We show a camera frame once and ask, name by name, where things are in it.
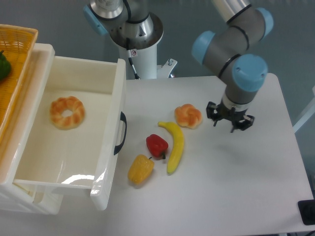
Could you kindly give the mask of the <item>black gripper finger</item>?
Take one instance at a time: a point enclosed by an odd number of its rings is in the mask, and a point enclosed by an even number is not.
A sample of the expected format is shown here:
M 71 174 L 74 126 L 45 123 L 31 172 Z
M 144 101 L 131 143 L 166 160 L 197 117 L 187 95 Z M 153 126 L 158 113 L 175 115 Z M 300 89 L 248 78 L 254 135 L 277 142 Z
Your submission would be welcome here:
M 235 130 L 245 131 L 246 129 L 250 128 L 254 123 L 255 117 L 251 115 L 244 115 L 240 118 L 233 118 L 232 119 L 232 129 L 231 133 Z
M 206 113 L 207 118 L 214 122 L 213 127 L 215 127 L 217 122 L 221 120 L 220 106 L 214 102 L 209 101 L 206 107 Z

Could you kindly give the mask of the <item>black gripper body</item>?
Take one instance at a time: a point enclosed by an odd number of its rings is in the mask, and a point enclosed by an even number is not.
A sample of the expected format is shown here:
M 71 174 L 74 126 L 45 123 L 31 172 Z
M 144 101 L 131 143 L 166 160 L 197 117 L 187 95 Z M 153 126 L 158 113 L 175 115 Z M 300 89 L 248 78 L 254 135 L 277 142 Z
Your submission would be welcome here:
M 232 125 L 240 125 L 244 122 L 244 116 L 246 115 L 247 109 L 243 111 L 236 111 L 235 107 L 228 109 L 225 107 L 223 102 L 221 102 L 217 107 L 217 121 L 222 119 L 229 120 Z

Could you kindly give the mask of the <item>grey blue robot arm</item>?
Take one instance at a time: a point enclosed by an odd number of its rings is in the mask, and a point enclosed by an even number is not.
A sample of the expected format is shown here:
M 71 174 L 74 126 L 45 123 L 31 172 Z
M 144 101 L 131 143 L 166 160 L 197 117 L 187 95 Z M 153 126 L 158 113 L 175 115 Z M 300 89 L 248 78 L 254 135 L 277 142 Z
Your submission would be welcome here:
M 248 0 L 215 0 L 213 5 L 228 28 L 221 34 L 203 32 L 191 49 L 195 60 L 226 85 L 220 104 L 209 102 L 206 114 L 214 122 L 230 121 L 233 130 L 246 130 L 254 122 L 248 107 L 268 73 L 265 60 L 247 50 L 272 30 L 274 20 Z M 93 30 L 110 35 L 119 48 L 128 79 L 155 79 L 164 73 L 165 67 L 157 65 L 163 25 L 146 0 L 92 0 L 83 12 Z

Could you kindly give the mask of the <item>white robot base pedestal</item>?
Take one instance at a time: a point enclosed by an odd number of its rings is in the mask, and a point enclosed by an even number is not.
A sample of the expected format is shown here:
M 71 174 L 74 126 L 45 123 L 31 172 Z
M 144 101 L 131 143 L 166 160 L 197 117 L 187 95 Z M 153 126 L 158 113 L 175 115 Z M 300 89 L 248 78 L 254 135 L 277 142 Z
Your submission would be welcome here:
M 157 62 L 158 43 L 163 33 L 162 21 L 152 12 L 140 23 L 125 22 L 110 31 L 120 58 L 126 61 L 128 80 L 173 77 L 172 71 L 177 65 L 175 59 L 169 58 L 161 65 Z

